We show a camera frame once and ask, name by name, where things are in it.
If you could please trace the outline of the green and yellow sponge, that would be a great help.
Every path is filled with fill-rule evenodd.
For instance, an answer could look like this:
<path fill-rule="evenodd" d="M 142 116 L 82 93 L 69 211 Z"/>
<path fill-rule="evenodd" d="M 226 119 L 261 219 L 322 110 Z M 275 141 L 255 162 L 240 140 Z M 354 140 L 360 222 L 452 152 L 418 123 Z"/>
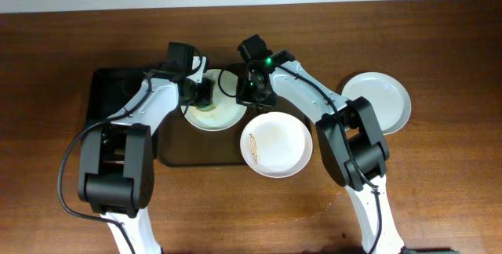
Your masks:
<path fill-rule="evenodd" d="M 216 108 L 216 105 L 214 103 L 211 103 L 206 106 L 197 106 L 196 107 L 196 109 L 200 110 L 200 111 L 211 111 L 211 110 L 214 110 L 215 108 Z"/>

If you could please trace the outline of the white plate top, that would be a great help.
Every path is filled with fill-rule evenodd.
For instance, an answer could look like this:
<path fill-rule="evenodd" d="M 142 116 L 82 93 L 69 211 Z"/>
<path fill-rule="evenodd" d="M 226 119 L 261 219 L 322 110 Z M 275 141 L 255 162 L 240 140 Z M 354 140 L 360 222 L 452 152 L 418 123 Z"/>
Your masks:
<path fill-rule="evenodd" d="M 238 77 L 230 71 L 225 71 L 218 79 L 221 69 L 210 69 L 204 76 L 214 81 L 212 103 L 216 108 L 211 111 L 200 111 L 190 106 L 184 117 L 198 129 L 205 131 L 221 131 L 238 123 L 246 112 L 246 106 L 236 103 L 234 97 L 223 94 L 221 88 L 228 95 L 236 94 Z"/>

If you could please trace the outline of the white plate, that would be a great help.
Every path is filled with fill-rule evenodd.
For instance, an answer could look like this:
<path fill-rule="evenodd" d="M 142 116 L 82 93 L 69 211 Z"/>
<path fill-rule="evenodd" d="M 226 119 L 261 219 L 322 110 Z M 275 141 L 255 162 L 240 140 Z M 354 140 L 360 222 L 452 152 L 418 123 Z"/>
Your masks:
<path fill-rule="evenodd" d="M 243 129 L 239 144 L 246 164 L 254 172 L 275 179 L 297 174 L 313 153 L 307 126 L 283 112 L 253 118 Z"/>
<path fill-rule="evenodd" d="M 221 69 L 210 69 L 204 76 L 214 81 L 212 103 L 216 108 L 211 111 L 200 111 L 190 106 L 184 117 L 198 129 L 205 131 L 221 131 L 238 123 L 246 112 L 246 106 L 236 103 L 234 97 L 223 94 L 221 88 L 228 95 L 236 94 L 238 77 L 230 71 L 225 71 L 218 79 Z"/>

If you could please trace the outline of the white plate bottom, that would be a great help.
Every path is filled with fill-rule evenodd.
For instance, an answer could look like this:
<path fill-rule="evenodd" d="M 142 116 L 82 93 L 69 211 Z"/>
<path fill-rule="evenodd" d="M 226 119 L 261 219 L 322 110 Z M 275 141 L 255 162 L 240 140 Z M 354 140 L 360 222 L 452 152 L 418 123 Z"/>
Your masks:
<path fill-rule="evenodd" d="M 275 179 L 297 174 L 313 153 L 307 126 L 283 112 L 253 118 L 243 129 L 239 144 L 246 164 L 254 172 Z"/>

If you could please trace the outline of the pale grey plate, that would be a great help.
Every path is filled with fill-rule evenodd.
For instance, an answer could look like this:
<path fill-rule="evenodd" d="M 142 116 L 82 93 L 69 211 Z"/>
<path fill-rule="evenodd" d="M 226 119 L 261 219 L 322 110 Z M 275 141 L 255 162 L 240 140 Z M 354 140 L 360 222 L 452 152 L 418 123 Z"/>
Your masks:
<path fill-rule="evenodd" d="M 351 100 L 361 96 L 366 98 L 375 110 L 384 135 L 402 129 L 411 115 L 412 104 L 407 90 L 398 80 L 387 74 L 357 74 L 346 82 L 342 95 Z"/>

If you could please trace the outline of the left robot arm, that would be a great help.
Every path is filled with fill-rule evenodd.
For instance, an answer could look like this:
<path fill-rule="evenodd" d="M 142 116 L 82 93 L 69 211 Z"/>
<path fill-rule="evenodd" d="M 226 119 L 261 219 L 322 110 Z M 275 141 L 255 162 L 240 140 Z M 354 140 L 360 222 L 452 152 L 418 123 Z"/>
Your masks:
<path fill-rule="evenodd" d="M 93 78 L 88 116 L 104 121 L 82 138 L 78 196 L 106 221 L 121 253 L 160 253 L 147 206 L 155 183 L 155 132 L 179 106 L 207 105 L 208 60 L 171 42 L 167 60 L 150 67 L 102 68 Z"/>

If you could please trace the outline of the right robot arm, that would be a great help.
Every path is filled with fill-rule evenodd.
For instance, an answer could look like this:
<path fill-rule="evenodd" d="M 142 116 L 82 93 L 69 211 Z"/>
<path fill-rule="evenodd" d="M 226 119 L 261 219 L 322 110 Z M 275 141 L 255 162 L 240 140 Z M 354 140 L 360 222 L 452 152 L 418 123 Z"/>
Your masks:
<path fill-rule="evenodd" d="M 257 109 L 289 101 L 314 124 L 323 165 L 348 193 L 367 253 L 407 253 L 391 214 L 386 191 L 390 151 L 371 103 L 350 100 L 311 77 L 289 52 L 273 53 L 257 34 L 238 52 L 245 70 L 237 102 Z"/>

